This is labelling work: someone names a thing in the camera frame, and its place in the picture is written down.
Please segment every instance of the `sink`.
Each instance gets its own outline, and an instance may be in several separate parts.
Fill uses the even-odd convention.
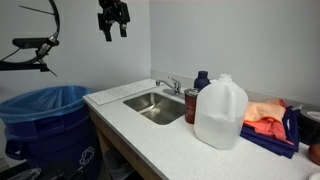
[[[157,93],[148,93],[123,102],[151,121],[165,125],[184,115],[184,104]]]

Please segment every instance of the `white plastic jug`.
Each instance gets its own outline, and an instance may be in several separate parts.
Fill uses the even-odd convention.
[[[231,75],[221,74],[198,94],[194,123],[197,138],[217,149],[231,149],[239,138],[247,105],[246,92]]]

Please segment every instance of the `folded cloth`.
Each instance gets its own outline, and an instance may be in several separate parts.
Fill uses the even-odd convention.
[[[293,142],[294,145],[289,145],[270,136],[257,134],[253,128],[247,126],[242,127],[240,136],[275,154],[291,159],[294,152],[298,152],[299,150],[298,117],[300,115],[299,109],[293,111],[291,108],[288,107],[286,109],[282,122],[288,140]]]
[[[263,103],[250,102],[244,117],[244,125],[254,128],[258,134],[275,137],[293,145],[293,142],[287,140],[282,124],[285,111],[285,104],[280,99]]]

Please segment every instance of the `wall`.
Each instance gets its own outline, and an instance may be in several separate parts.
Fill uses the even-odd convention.
[[[106,42],[99,31],[97,13],[102,12],[98,0],[56,0],[61,16],[60,46],[45,58],[51,73],[34,71],[0,72],[0,102],[18,94],[57,85],[82,85],[94,91],[150,77],[150,15],[148,1],[129,1],[131,22],[128,38],[121,38],[119,26],[112,27],[113,42]],[[55,30],[53,17],[19,8],[25,5],[52,11],[48,1],[11,0],[0,6],[0,57],[16,48],[17,37],[46,37]],[[11,58],[22,61],[34,56],[33,50],[22,50]],[[5,138],[0,135],[0,152]]]
[[[151,1],[152,69],[320,105],[320,1]]]

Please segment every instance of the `orange towel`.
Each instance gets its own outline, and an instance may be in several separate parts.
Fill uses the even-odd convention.
[[[253,127],[255,132],[274,137],[293,145],[286,139],[282,118],[286,112],[285,103],[279,100],[264,103],[250,102],[244,117],[244,125]]]

